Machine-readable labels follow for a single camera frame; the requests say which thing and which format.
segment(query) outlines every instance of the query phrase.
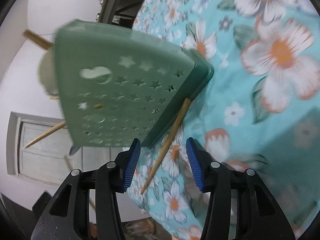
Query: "small gray flower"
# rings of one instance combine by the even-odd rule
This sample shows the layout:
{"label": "small gray flower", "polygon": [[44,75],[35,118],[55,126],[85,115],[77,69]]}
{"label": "small gray flower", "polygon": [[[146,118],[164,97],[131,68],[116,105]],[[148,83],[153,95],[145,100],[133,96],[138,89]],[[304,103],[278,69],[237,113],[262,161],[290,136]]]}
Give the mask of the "small gray flower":
{"label": "small gray flower", "polygon": [[182,14],[181,19],[182,19],[183,22],[188,20],[188,12],[187,12],[187,11],[185,11],[185,12]]}
{"label": "small gray flower", "polygon": [[230,25],[233,23],[233,19],[229,19],[226,15],[223,20],[219,21],[219,30],[229,31]]}

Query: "turquoise tablecloth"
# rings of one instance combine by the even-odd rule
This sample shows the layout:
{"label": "turquoise tablecloth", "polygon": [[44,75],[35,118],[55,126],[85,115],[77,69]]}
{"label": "turquoise tablecloth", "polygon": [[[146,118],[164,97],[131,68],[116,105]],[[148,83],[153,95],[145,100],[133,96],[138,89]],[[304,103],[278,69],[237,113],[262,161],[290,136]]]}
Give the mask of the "turquoise tablecloth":
{"label": "turquoise tablecloth", "polygon": [[[143,149],[130,197],[171,234],[199,239],[208,195],[185,143],[255,169],[299,236],[319,211],[320,18],[309,0],[145,0],[133,29],[197,49],[215,73],[192,102],[146,194],[162,141]],[[234,234],[233,198],[230,237]]]}

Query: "wooden handle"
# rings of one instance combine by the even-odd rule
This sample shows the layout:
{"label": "wooden handle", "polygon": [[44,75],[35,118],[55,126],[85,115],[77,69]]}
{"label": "wooden handle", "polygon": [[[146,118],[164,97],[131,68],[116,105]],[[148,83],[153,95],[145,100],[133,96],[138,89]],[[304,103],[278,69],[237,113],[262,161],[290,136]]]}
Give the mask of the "wooden handle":
{"label": "wooden handle", "polygon": [[178,116],[177,116],[176,120],[174,121],[174,123],[172,125],[171,131],[169,132],[168,137],[167,137],[167,139],[166,139],[166,141],[165,141],[165,143],[164,143],[164,145],[163,145],[163,147],[162,147],[162,149],[161,149],[161,151],[159,153],[159,156],[158,156],[158,158],[157,158],[157,160],[155,162],[155,165],[153,165],[153,167],[152,167],[152,169],[151,169],[151,171],[150,171],[150,173],[149,173],[149,175],[148,175],[148,177],[146,179],[146,182],[143,185],[143,188],[142,188],[142,190],[140,192],[141,195],[143,194],[143,192],[149,186],[153,176],[156,174],[156,171],[158,170],[161,162],[163,161],[165,155],[167,154],[167,152],[169,150],[169,147],[170,147],[170,145],[171,145],[171,143],[172,143],[172,141],[173,141],[173,139],[174,139],[179,127],[180,127],[180,124],[181,124],[181,122],[182,122],[182,120],[184,118],[184,115],[188,111],[188,108],[189,108],[190,104],[191,104],[191,100],[189,98],[186,98],[184,100],[184,102],[183,102],[183,105],[182,105],[182,107],[181,107],[181,109],[180,109],[180,111],[178,113]]}
{"label": "wooden handle", "polygon": [[40,37],[38,34],[32,32],[31,30],[25,30],[23,32],[23,36],[40,46],[42,49],[48,50],[53,46],[52,42],[47,41],[46,39]]}
{"label": "wooden handle", "polygon": [[[69,160],[68,156],[65,155],[63,158],[64,158],[64,161],[65,161],[66,165],[68,166],[69,171],[71,172],[73,170],[73,167],[72,167],[72,165],[70,163],[70,160]],[[92,209],[94,211],[96,211],[96,205],[94,204],[94,202],[90,198],[89,198],[89,204],[92,207]]]}
{"label": "wooden handle", "polygon": [[46,138],[47,136],[49,136],[50,134],[56,132],[57,130],[60,130],[61,128],[66,126],[66,121],[63,121],[61,123],[58,123],[57,125],[55,125],[54,127],[52,127],[51,129],[47,130],[45,133],[43,133],[42,135],[38,136],[36,139],[33,139],[31,142],[29,142],[24,148],[28,148],[31,145],[34,145],[36,142],[41,141],[43,138]]}

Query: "brown object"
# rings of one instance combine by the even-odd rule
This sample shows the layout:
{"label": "brown object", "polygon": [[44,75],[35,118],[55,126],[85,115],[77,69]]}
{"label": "brown object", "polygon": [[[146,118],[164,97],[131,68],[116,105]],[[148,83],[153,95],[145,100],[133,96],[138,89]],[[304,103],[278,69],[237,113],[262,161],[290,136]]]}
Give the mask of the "brown object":
{"label": "brown object", "polygon": [[46,39],[40,37],[38,34],[32,32],[31,30],[25,30],[23,32],[23,36],[40,46],[42,49],[48,50],[53,46],[52,42],[47,41]]}
{"label": "brown object", "polygon": [[158,158],[157,158],[157,160],[155,162],[155,165],[153,165],[153,167],[152,167],[152,169],[151,169],[151,171],[150,171],[150,173],[149,173],[149,175],[148,175],[148,177],[146,179],[146,182],[143,185],[143,188],[142,188],[142,190],[140,192],[141,195],[146,190],[146,188],[149,186],[153,176],[156,174],[156,171],[158,170],[161,162],[163,161],[165,155],[167,154],[167,152],[169,150],[169,147],[170,147],[170,145],[171,145],[171,143],[172,143],[172,141],[173,141],[173,139],[174,139],[179,127],[180,127],[180,124],[181,124],[183,118],[184,118],[184,115],[186,114],[186,112],[189,109],[190,104],[191,104],[191,100],[189,98],[186,98],[184,100],[183,104],[182,104],[182,107],[181,107],[181,109],[180,109],[180,111],[178,113],[178,116],[177,116],[176,120],[174,121],[174,123],[172,125],[172,128],[171,128],[171,130],[170,130],[170,132],[168,134],[168,137],[167,137],[167,139],[166,139],[166,141],[165,141],[165,143],[164,143],[164,145],[163,145],[163,147],[162,147],[162,149],[161,149],[161,151],[159,153],[159,156],[158,156]]}
{"label": "brown object", "polygon": [[[63,158],[64,158],[64,161],[65,161],[66,165],[68,166],[69,171],[70,172],[73,171],[73,167],[72,167],[72,165],[70,163],[70,160],[69,160],[68,156],[65,155]],[[92,207],[92,209],[94,211],[96,211],[96,206],[95,206],[94,202],[91,199],[89,199],[89,204]]]}
{"label": "brown object", "polygon": [[24,148],[28,148],[31,145],[34,145],[36,142],[41,141],[42,139],[46,138],[47,136],[49,136],[50,134],[56,132],[57,130],[60,130],[61,128],[66,126],[66,121],[63,121],[61,123],[58,123],[57,125],[55,125],[54,127],[52,127],[51,129],[47,130],[45,133],[43,133],[42,135],[38,136],[36,139],[33,139],[31,142],[29,142]]}

